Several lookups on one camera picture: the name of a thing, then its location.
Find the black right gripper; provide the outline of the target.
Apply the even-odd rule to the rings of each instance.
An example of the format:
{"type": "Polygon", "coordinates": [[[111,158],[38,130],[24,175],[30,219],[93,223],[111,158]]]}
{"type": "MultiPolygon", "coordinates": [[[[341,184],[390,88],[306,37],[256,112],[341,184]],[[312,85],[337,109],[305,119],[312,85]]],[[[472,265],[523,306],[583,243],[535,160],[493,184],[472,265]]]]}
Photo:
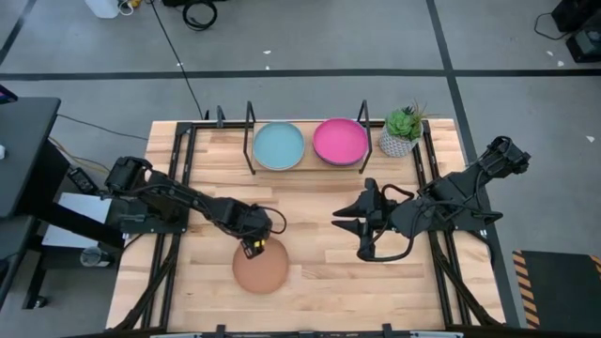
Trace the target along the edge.
{"type": "Polygon", "coordinates": [[[360,238],[372,240],[374,232],[394,231],[401,235],[418,235],[425,230],[425,202],[422,198],[397,203],[386,199],[377,182],[368,177],[358,199],[348,207],[333,212],[335,217],[366,218],[352,221],[337,220],[331,223],[360,238]]]}

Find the tan brown plate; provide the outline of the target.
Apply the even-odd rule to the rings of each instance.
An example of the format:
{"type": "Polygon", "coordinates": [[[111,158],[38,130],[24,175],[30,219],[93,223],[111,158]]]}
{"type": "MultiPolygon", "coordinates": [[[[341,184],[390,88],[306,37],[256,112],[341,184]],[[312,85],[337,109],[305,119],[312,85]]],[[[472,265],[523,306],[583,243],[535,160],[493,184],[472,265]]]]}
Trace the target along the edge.
{"type": "Polygon", "coordinates": [[[247,258],[241,246],[233,256],[234,279],[244,290],[253,294],[270,294],[278,290],[286,281],[289,260],[284,244],[270,238],[263,253],[255,258],[247,258]]]}

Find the magenta plate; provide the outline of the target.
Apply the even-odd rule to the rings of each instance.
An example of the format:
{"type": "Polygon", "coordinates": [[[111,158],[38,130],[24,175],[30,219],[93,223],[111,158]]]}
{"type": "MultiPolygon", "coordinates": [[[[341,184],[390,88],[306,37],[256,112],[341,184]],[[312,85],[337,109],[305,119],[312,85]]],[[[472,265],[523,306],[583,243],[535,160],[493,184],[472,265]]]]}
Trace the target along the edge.
{"type": "Polygon", "coordinates": [[[365,128],[347,118],[331,118],[319,124],[313,135],[314,151],[319,158],[334,165],[351,165],[368,151],[365,128]]]}

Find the light blue plate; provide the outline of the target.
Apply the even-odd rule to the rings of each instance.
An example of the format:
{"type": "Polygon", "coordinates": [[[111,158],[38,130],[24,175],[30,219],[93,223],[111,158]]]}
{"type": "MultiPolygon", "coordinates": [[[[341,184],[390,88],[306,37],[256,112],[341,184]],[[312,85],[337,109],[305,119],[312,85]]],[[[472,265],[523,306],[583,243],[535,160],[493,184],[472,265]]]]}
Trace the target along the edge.
{"type": "Polygon", "coordinates": [[[297,165],[304,156],[304,137],[288,122],[270,122],[254,133],[253,154],[257,162],[273,171],[297,165]]]}

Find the succulent in white patterned pot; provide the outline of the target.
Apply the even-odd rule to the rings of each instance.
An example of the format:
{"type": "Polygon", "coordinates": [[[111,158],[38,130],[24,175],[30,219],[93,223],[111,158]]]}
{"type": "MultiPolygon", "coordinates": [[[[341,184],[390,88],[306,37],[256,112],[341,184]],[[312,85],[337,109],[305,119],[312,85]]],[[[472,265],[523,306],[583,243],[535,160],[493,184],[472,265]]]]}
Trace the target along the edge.
{"type": "Polygon", "coordinates": [[[424,108],[417,100],[390,112],[384,121],[378,145],[388,156],[407,156],[418,145],[424,133],[424,108]]]}

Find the clear jar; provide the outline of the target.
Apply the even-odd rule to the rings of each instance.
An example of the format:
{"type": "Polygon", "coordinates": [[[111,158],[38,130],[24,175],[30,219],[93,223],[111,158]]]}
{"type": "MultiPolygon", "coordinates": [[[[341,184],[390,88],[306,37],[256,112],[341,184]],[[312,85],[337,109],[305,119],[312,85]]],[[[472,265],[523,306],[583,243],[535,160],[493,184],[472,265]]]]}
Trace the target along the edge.
{"type": "Polygon", "coordinates": [[[88,247],[81,252],[80,262],[87,268],[106,268],[114,262],[114,259],[99,247],[88,247]]]}

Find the white panel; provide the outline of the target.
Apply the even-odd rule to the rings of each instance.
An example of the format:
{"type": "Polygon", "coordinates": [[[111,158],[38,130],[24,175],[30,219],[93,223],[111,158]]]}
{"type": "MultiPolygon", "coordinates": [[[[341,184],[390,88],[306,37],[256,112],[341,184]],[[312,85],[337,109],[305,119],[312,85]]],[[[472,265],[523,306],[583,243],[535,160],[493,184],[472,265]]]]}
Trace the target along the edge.
{"type": "Polygon", "coordinates": [[[109,198],[62,192],[57,202],[48,202],[38,210],[38,216],[49,224],[41,243],[71,249],[100,244],[122,248],[125,238],[109,217],[111,206],[109,198]]]}

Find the black power brick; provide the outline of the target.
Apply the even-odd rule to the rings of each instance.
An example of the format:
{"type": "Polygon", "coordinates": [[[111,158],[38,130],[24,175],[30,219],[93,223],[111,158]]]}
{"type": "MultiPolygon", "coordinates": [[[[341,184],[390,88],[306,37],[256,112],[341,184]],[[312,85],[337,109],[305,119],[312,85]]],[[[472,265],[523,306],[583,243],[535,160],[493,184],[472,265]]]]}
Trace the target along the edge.
{"type": "Polygon", "coordinates": [[[83,194],[97,195],[100,190],[98,185],[81,167],[70,168],[67,177],[83,194]]]}

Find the black mat with hazard stripes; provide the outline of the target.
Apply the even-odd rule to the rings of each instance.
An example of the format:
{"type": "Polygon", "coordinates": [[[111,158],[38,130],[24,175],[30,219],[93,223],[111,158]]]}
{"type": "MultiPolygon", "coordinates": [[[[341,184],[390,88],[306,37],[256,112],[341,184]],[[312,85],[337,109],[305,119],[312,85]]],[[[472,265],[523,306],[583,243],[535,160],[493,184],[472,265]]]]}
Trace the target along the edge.
{"type": "Polygon", "coordinates": [[[527,327],[601,334],[601,258],[514,251],[527,327]]]}

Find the black desk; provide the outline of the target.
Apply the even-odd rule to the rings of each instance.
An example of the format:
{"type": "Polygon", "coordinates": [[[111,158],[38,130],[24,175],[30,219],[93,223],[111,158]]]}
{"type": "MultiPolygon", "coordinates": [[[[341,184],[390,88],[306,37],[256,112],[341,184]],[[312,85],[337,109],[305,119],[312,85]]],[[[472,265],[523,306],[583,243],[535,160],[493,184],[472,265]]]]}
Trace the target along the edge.
{"type": "Polygon", "coordinates": [[[54,201],[69,162],[49,140],[61,100],[21,97],[0,104],[0,310],[21,263],[38,250],[42,222],[118,251],[122,233],[54,201]]]}

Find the white bin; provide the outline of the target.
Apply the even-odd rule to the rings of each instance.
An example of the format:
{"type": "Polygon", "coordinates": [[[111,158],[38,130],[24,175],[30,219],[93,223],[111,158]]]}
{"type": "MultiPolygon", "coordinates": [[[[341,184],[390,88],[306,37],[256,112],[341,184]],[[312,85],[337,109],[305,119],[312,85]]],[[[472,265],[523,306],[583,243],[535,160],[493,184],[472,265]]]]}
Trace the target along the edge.
{"type": "Polygon", "coordinates": [[[92,13],[100,19],[114,19],[119,15],[118,0],[84,0],[92,13]]]}

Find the black equipment box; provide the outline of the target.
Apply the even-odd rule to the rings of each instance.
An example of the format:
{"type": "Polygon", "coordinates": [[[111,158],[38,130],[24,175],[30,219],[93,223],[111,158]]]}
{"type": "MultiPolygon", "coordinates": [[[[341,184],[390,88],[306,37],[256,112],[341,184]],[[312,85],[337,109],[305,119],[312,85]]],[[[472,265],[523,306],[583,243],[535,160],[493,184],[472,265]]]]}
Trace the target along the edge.
{"type": "Polygon", "coordinates": [[[601,30],[583,29],[566,41],[576,63],[601,62],[601,30]]]}

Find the black equipment case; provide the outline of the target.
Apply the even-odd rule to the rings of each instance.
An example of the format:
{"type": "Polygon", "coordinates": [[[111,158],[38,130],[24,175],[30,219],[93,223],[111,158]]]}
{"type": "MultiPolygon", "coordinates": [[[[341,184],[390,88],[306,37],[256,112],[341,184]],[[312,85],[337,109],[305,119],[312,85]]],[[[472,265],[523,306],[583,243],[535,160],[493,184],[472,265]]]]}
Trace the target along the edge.
{"type": "Polygon", "coordinates": [[[561,0],[551,11],[558,30],[563,33],[579,29],[601,8],[601,0],[561,0]]]}

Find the black metal shelf bracket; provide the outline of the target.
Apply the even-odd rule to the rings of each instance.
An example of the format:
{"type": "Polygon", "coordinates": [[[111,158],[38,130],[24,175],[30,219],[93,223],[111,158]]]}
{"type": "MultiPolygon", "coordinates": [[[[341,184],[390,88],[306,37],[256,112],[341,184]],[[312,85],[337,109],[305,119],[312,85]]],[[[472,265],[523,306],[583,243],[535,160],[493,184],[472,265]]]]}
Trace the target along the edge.
{"type": "Polygon", "coordinates": [[[366,150],[365,156],[363,157],[362,166],[359,169],[359,173],[362,175],[367,163],[370,160],[372,152],[373,152],[371,122],[370,122],[370,115],[369,115],[367,100],[362,101],[361,108],[360,108],[360,111],[357,116],[357,122],[362,125],[363,131],[365,132],[365,135],[367,138],[367,141],[366,141],[367,150],[366,150]]]}
{"type": "Polygon", "coordinates": [[[255,122],[256,122],[256,118],[255,118],[255,114],[254,114],[254,107],[253,107],[253,104],[248,100],[247,104],[246,104],[246,116],[245,116],[245,122],[244,122],[243,155],[247,162],[248,168],[253,176],[255,175],[255,169],[252,165],[252,161],[249,156],[248,150],[249,150],[249,132],[254,127],[255,122]]]}

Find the black table rig frame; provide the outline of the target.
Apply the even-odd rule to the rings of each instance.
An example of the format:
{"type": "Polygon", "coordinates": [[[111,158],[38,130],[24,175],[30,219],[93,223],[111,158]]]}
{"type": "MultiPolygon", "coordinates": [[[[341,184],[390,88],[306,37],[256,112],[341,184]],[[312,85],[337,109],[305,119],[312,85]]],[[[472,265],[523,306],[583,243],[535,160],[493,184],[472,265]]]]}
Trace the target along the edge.
{"type": "Polygon", "coordinates": [[[277,238],[289,257],[286,282],[275,292],[242,289],[231,268],[238,242],[192,213],[182,236],[168,303],[170,331],[397,330],[444,325],[427,235],[408,242],[389,232],[377,252],[389,262],[362,262],[356,236],[335,227],[333,212],[353,203],[368,177],[401,199],[415,191],[411,157],[390,158],[374,150],[363,174],[351,170],[255,170],[243,155],[244,126],[200,129],[185,122],[156,121],[146,158],[160,171],[214,196],[231,196],[270,208],[277,238]]]}

